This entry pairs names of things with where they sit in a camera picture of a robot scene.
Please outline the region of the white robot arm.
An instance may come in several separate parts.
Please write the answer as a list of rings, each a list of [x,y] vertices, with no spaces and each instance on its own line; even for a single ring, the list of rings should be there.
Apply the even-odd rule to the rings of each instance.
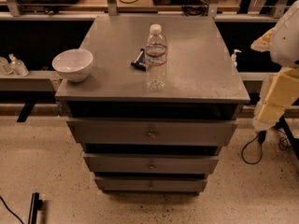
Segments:
[[[277,73],[264,78],[254,110],[254,129],[267,131],[299,98],[299,1],[296,0],[276,25],[250,47],[260,52],[269,51],[271,61],[281,66]]]

